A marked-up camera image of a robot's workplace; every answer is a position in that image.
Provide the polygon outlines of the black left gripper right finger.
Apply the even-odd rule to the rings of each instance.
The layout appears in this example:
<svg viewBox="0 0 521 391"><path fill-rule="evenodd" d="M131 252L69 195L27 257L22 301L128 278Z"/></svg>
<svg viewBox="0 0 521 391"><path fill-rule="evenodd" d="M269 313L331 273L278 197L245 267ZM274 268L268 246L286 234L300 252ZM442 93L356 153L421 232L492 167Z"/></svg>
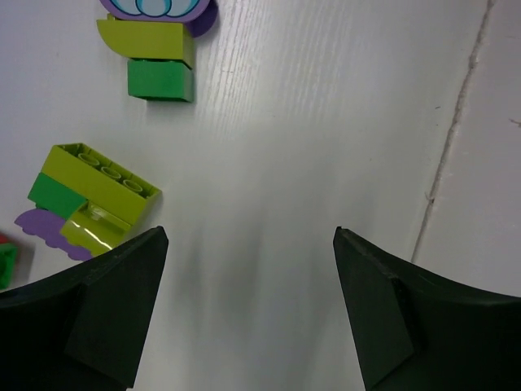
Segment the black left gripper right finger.
<svg viewBox="0 0 521 391"><path fill-rule="evenodd" d="M519 389L518 297L446 279L341 227L333 247L366 389Z"/></svg>

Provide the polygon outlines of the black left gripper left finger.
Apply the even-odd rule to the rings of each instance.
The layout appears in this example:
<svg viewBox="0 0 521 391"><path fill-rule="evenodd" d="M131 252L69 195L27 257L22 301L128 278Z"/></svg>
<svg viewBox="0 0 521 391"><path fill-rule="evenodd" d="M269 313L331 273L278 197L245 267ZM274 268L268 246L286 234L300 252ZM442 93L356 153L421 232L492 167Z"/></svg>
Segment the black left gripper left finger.
<svg viewBox="0 0 521 391"><path fill-rule="evenodd" d="M1 294L3 390L134 386L169 240L157 226Z"/></svg>

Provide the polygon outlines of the green four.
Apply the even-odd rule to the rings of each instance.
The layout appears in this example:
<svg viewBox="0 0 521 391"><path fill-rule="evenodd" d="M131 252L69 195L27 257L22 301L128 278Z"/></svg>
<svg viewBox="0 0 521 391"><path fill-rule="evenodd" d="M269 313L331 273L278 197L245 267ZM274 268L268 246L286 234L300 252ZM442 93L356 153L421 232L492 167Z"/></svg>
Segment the green four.
<svg viewBox="0 0 521 391"><path fill-rule="evenodd" d="M18 255L18 248L12 243L0 244L0 288L8 288L14 264Z"/></svg>

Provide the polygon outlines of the green number two lego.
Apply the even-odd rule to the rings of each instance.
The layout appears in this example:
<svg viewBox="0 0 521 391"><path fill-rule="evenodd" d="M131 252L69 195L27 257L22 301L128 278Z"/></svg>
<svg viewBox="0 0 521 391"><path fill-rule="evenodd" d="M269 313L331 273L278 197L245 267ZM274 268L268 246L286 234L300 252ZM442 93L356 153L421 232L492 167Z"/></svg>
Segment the green number two lego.
<svg viewBox="0 0 521 391"><path fill-rule="evenodd" d="M181 61L129 59L127 92L134 98L150 101L192 102L194 73Z"/></svg>

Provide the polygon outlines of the lime curved lego brick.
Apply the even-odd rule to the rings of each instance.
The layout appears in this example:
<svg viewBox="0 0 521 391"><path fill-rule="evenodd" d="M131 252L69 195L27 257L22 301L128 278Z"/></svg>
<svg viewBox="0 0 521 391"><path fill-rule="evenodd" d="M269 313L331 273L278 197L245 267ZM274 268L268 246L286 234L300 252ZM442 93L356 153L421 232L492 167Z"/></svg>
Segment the lime curved lego brick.
<svg viewBox="0 0 521 391"><path fill-rule="evenodd" d="M184 24L118 20L108 15L97 20L99 35L115 53L129 59L182 61L195 66L195 44Z"/></svg>

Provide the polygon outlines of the purple flower lego piece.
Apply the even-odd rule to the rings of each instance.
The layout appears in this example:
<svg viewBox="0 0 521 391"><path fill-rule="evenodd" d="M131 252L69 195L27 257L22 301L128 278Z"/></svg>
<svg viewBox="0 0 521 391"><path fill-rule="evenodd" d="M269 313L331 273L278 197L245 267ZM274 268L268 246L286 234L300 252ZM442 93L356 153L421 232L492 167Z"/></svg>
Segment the purple flower lego piece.
<svg viewBox="0 0 521 391"><path fill-rule="evenodd" d="M100 0L119 20L172 22L184 24L192 37L201 37L217 21L214 0Z"/></svg>

